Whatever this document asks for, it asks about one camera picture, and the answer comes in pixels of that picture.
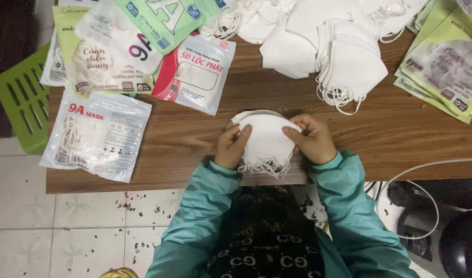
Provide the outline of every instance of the wooden table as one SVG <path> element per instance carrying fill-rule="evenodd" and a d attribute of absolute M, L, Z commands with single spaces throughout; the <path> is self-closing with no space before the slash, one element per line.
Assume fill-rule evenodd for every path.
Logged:
<path fill-rule="evenodd" d="M 140 153 L 129 184 L 105 180 L 84 170 L 47 169 L 47 193 L 105 192 L 184 188 L 193 169 L 214 154 L 217 138 L 231 117 L 244 110 L 269 109 L 292 117 L 309 113 L 329 125 L 339 149 L 359 154 L 366 180 L 389 180 L 410 167 L 438 160 L 472 157 L 472 123 L 467 125 L 393 85 L 414 35 L 405 31 L 390 44 L 380 44 L 389 75 L 375 87 L 353 116 L 339 113 L 315 94 L 316 74 L 291 79 L 262 68 L 259 46 L 234 38 L 236 55 L 229 70 L 216 116 L 148 95 L 138 99 L 153 104 Z M 50 92 L 49 133 L 59 109 L 62 88 Z M 353 111 L 347 106 L 346 111 Z M 284 180 L 245 173 L 243 185 L 305 184 L 307 163 L 292 158 Z M 431 166 L 403 179 L 472 177 L 472 163 Z"/>

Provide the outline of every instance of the jacket sleeve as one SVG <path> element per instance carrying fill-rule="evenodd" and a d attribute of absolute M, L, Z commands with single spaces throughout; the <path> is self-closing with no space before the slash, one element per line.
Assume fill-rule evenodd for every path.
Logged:
<path fill-rule="evenodd" d="M 310 178 L 317 184 L 325 207 L 333 244 L 353 277 L 419 278 L 399 238 L 388 231 L 375 213 L 375 201 L 363 189 L 364 169 L 359 157 L 338 152 L 315 165 Z"/>
<path fill-rule="evenodd" d="M 179 211 L 162 234 L 153 263 L 145 277 L 203 277 L 201 265 L 218 240 L 223 214 L 230 208 L 229 194 L 240 183 L 237 172 L 212 161 L 202 162 L 191 175 Z"/>

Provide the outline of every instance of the green slotted object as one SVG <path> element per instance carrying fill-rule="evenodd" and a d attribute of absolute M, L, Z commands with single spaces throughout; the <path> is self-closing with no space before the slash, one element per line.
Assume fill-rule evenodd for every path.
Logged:
<path fill-rule="evenodd" d="M 0 100 L 23 150 L 42 155 L 47 145 L 49 87 L 40 84 L 50 42 L 0 74 Z"/>

